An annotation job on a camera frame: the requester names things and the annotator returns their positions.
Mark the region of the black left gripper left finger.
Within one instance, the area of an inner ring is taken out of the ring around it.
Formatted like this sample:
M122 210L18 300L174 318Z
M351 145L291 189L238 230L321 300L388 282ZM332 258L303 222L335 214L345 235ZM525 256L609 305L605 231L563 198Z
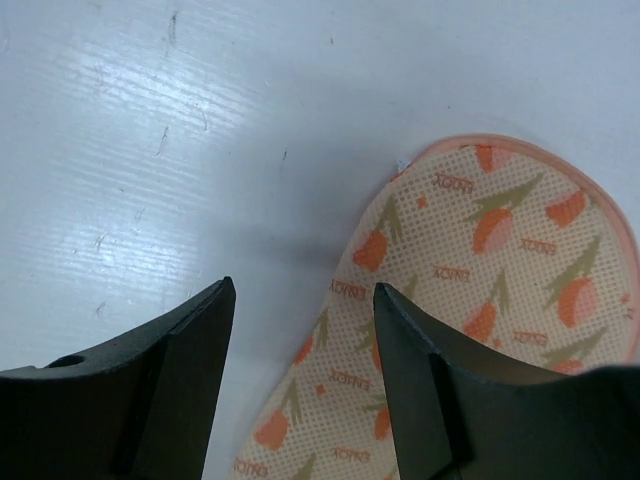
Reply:
M230 278L47 366L1 374L5 479L198 479L233 325Z

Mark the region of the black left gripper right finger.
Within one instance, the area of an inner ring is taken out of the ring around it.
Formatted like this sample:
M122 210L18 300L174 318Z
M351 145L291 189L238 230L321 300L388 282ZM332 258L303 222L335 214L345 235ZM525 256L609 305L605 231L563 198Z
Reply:
M404 479L635 479L639 371L576 376L496 352L374 292L374 325Z

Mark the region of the floral mesh laundry bag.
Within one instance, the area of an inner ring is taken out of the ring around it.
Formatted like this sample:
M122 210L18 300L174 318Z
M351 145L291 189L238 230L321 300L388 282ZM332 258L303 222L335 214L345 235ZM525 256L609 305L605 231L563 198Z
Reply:
M639 252L619 207L532 144L435 142L367 207L316 324L236 456L234 479L396 479L373 294L565 374L633 360Z

